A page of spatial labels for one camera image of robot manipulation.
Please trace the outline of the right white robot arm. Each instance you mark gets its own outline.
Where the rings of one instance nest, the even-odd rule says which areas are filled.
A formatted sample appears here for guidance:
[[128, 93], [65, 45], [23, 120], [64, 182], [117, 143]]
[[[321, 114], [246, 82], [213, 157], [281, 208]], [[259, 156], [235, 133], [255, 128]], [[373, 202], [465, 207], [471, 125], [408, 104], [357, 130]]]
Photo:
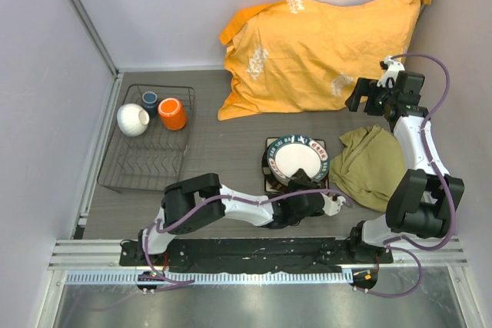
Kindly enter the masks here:
[[385, 215], [352, 228], [348, 256], [363, 263], [384, 247], [411, 235], [437, 238], [435, 249], [454, 232], [464, 182], [449, 175], [431, 137], [430, 113], [419, 105], [424, 76], [399, 71], [383, 81], [359, 78], [345, 104], [356, 111], [366, 98], [365, 113], [382, 116], [399, 142], [407, 171], [390, 197]]

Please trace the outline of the square floral plate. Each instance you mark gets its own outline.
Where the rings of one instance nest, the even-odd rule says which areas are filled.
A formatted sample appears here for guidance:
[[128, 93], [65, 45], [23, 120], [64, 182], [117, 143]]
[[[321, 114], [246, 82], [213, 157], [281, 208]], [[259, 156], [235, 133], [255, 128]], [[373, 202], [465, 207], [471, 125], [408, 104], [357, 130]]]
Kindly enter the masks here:
[[[266, 142], [265, 142], [265, 148], [267, 147], [268, 144], [270, 144], [276, 138], [278, 138], [278, 137], [269, 137], [269, 138], [267, 138], [266, 139]], [[320, 141], [322, 144], [324, 144], [324, 146], [326, 148], [326, 143], [325, 143], [324, 140], [322, 140], [322, 139], [315, 139], [315, 140]], [[317, 183], [317, 184], [319, 184], [320, 186], [323, 186], [323, 188], [326, 188], [327, 187], [327, 177], [322, 182]]]

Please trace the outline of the white round plate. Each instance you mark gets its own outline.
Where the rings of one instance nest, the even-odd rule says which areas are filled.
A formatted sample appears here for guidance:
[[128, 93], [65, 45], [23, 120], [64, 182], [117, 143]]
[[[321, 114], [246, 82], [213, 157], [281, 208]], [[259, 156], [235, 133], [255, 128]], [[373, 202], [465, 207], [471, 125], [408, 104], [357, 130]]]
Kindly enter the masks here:
[[266, 147], [266, 166], [283, 185], [298, 171], [320, 183], [329, 172], [329, 155], [320, 141], [301, 134], [289, 134], [274, 139]]

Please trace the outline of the black rimmed round plate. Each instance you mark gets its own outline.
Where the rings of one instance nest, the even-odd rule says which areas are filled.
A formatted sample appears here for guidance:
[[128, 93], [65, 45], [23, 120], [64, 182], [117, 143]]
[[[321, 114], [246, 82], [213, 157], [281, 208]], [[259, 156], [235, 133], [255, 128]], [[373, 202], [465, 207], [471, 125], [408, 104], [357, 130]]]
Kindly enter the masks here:
[[276, 194], [275, 189], [278, 189], [282, 184], [272, 173], [268, 165], [268, 147], [265, 148], [261, 159], [261, 170], [264, 178], [264, 190], [267, 194]]

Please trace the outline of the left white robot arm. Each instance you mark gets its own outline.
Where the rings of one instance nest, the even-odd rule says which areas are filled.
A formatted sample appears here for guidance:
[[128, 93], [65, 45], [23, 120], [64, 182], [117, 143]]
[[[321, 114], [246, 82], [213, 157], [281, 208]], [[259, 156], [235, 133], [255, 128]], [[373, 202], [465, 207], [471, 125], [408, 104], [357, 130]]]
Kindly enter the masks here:
[[329, 200], [317, 187], [301, 187], [273, 197], [250, 195], [225, 186], [215, 173], [203, 174], [165, 188], [157, 216], [139, 234], [136, 254], [146, 265], [154, 266], [176, 236], [222, 218], [258, 228], [284, 229], [306, 217], [324, 215]]

